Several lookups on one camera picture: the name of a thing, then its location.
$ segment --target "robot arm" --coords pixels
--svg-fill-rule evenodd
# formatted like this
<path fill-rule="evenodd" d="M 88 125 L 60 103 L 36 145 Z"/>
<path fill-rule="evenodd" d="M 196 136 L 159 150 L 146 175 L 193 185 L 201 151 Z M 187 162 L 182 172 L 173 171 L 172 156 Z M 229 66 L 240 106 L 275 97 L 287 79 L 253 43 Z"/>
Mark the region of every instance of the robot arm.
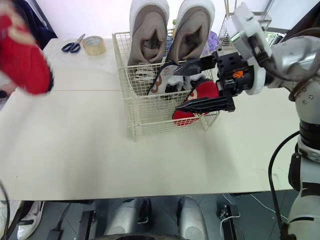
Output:
<path fill-rule="evenodd" d="M 198 98 L 176 108 L 184 112 L 233 112 L 233 97 L 258 94 L 264 86 L 286 88 L 300 118 L 298 151 L 291 157 L 289 183 L 299 191 L 282 240 L 316 240 L 320 236 L 320 38 L 297 36 L 269 47 L 255 16 L 242 3 L 227 21 L 238 52 L 187 61 L 174 74 L 190 76 L 217 66 L 219 97 Z"/>

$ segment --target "white robot part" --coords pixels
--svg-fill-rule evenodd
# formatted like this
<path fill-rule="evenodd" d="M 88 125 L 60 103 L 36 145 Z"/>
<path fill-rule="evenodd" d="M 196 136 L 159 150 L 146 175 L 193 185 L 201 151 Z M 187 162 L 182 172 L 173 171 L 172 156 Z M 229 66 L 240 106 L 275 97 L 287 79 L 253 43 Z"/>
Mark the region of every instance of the white robot part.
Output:
<path fill-rule="evenodd" d="M 251 89 L 246 90 L 246 93 L 248 95 L 258 94 L 265 85 L 266 70 L 260 67 L 255 59 L 248 38 L 254 35 L 270 57 L 272 54 L 271 48 L 264 37 L 262 27 L 244 2 L 237 7 L 234 15 L 227 20 L 226 26 L 232 44 L 240 55 L 247 60 L 248 65 L 254 67 L 253 86 Z"/>

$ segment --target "red shoe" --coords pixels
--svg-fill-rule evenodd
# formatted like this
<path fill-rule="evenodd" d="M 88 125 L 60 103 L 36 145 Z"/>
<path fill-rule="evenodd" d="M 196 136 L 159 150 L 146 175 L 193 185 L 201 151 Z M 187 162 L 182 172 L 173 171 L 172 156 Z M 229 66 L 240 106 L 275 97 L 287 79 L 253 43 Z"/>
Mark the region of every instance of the red shoe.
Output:
<path fill-rule="evenodd" d="M 183 103 L 187 103 L 190 100 L 198 99 L 198 98 L 217 98 L 219 97 L 219 91 L 217 88 L 217 85 L 214 81 L 208 79 L 208 78 L 202 78 L 199 79 L 196 83 L 196 85 L 191 90 L 188 97 L 185 99 Z M 194 123 L 200 118 L 199 114 L 192 113 L 192 112 L 183 112 L 180 110 L 175 110 L 172 119 L 175 120 L 174 123 L 178 126 L 186 126 L 189 124 Z"/>
<path fill-rule="evenodd" d="M 10 3 L 1 6 L 0 14 L 1 71 L 28 93 L 50 91 L 53 75 L 23 19 Z"/>

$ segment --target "red object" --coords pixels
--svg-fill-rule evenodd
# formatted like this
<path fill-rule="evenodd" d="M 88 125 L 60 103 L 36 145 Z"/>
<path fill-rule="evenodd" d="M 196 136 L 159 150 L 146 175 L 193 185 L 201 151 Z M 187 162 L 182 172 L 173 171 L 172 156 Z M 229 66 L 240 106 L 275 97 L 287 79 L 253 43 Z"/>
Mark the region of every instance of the red object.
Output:
<path fill-rule="evenodd" d="M 210 79 L 205 80 L 199 80 L 201 81 L 198 86 L 193 89 L 193 91 L 189 94 L 189 96 L 186 98 L 186 100 L 183 103 L 187 103 L 190 100 L 193 99 L 199 99 L 204 97 L 209 98 L 217 98 L 219 97 L 219 91 L 217 88 L 217 85 Z M 199 115 L 192 113 L 192 112 L 183 112 L 180 110 L 175 110 L 172 116 L 175 124 L 178 126 L 186 126 L 189 124 L 192 124 L 193 122 L 197 121 L 199 119 Z"/>
<path fill-rule="evenodd" d="M 9 29 L 14 30 L 10 37 Z M 7 15 L 0 16 L 0 69 L 16 85 L 37 95 L 51 90 L 53 76 L 35 41 L 24 25 L 12 24 Z"/>

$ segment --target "white cable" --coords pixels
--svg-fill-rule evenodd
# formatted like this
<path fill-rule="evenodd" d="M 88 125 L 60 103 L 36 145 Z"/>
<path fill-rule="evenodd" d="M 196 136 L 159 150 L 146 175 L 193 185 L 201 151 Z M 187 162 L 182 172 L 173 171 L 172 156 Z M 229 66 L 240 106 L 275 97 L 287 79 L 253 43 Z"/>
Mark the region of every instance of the white cable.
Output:
<path fill-rule="evenodd" d="M 225 200 L 227 200 L 231 205 L 233 205 L 233 203 L 225 196 L 224 193 L 222 193 L 222 195 L 224 196 Z"/>
<path fill-rule="evenodd" d="M 221 235 L 222 239 L 224 238 L 224 236 L 222 235 L 222 223 L 223 223 L 224 221 L 229 220 L 229 219 L 236 219 L 236 218 L 240 218 L 240 213 L 239 213 L 238 216 L 229 216 L 229 217 L 223 219 L 223 220 L 220 222 L 220 235 Z"/>
<path fill-rule="evenodd" d="M 267 207 L 266 205 L 264 205 L 258 198 L 256 198 L 256 197 L 253 196 L 252 194 L 250 194 L 250 196 L 253 197 L 258 203 L 260 203 L 260 205 L 261 205 L 262 207 L 264 207 L 265 209 L 268 209 L 269 211 L 273 212 L 274 214 L 276 213 L 275 210 L 273 210 L 273 209 Z M 281 217 L 283 217 L 285 220 L 288 220 L 288 218 L 285 217 L 285 216 L 283 216 L 283 215 L 281 215 Z"/>

